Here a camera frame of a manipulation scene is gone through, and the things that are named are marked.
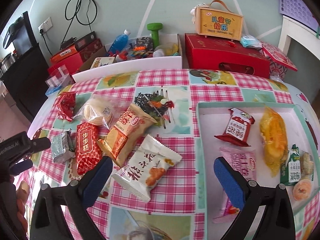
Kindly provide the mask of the person's left hand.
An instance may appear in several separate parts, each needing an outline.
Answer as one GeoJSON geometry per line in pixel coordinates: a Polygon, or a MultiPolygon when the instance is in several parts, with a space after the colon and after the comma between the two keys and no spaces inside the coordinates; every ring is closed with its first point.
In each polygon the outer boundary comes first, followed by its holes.
{"type": "Polygon", "coordinates": [[[25,214],[25,205],[27,203],[29,194],[30,194],[30,186],[26,181],[22,180],[16,191],[16,199],[17,199],[17,218],[21,223],[24,233],[27,233],[28,231],[28,222],[25,219],[24,214],[25,214]]]}

